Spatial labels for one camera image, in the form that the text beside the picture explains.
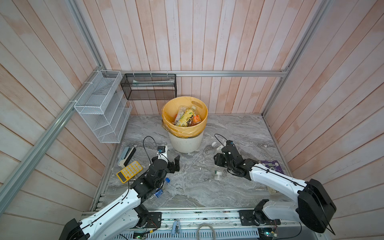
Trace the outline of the small green label bottle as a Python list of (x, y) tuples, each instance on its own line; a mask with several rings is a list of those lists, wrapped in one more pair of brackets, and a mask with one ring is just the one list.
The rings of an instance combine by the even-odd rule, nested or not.
[(215, 175), (214, 175), (214, 179), (216, 181), (221, 181), (223, 180), (225, 177), (225, 174), (223, 171), (220, 171), (220, 170), (215, 170)]

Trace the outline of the blue label crushed bottle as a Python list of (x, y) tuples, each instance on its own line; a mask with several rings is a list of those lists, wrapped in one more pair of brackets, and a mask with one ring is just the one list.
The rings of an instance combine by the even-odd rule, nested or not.
[(165, 178), (163, 184), (161, 185), (160, 188), (157, 189), (156, 193), (154, 194), (154, 196), (156, 198), (160, 198), (164, 192), (165, 192), (165, 188), (170, 184), (171, 180), (169, 178)]

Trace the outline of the orange cap juice bottle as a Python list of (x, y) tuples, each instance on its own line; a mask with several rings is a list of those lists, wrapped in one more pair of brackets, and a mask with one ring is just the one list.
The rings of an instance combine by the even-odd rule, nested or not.
[(191, 121), (191, 126), (198, 125), (201, 122), (202, 122), (202, 119), (201, 119), (200, 115), (194, 115), (192, 118), (192, 121)]

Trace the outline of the yellow label tea bottle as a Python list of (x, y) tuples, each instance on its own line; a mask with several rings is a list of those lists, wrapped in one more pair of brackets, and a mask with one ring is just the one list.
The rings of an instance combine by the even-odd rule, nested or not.
[(195, 116), (195, 110), (196, 110), (195, 106), (192, 106), (191, 108), (187, 109), (183, 114), (183, 116), (176, 123), (176, 126), (188, 127), (192, 123), (192, 120)]

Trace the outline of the green label clear bottle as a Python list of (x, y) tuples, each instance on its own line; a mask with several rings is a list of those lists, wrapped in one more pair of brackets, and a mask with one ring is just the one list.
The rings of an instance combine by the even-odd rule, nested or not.
[(211, 144), (212, 148), (215, 149), (216, 151), (221, 151), (221, 149), (224, 147), (221, 143), (218, 142), (213, 142)]

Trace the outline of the black white label bottle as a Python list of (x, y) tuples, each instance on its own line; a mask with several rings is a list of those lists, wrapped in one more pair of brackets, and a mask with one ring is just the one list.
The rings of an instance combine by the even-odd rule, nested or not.
[(176, 115), (176, 117), (175, 117), (175, 120), (174, 120), (174, 122), (173, 122), (173, 124), (174, 124), (175, 126), (178, 124), (179, 120), (180, 120), (180, 119), (182, 118), (182, 116), (185, 114), (185, 112), (186, 112), (187, 109), (188, 109), (188, 108), (187, 108), (186, 106), (180, 106), (180, 107), (179, 107), (178, 113), (177, 113), (177, 115)]

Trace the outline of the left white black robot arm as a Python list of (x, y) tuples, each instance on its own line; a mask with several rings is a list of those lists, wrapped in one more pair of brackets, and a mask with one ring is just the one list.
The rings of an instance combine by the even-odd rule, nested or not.
[(59, 239), (111, 240), (126, 229), (149, 224), (149, 212), (141, 204), (162, 189), (167, 174), (180, 170), (180, 156), (171, 162), (167, 152), (168, 147), (161, 146), (149, 169), (121, 196), (88, 218), (67, 222)]

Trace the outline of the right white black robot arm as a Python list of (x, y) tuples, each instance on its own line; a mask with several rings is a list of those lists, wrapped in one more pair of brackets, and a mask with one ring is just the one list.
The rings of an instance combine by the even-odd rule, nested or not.
[(293, 200), (291, 204), (261, 200), (250, 215), (240, 214), (249, 224), (261, 226), (289, 220), (299, 222), (316, 233), (322, 234), (327, 230), (334, 233), (330, 222), (337, 207), (319, 181), (295, 179), (255, 160), (244, 159), (230, 140), (215, 154), (214, 162), (233, 176), (261, 183)]

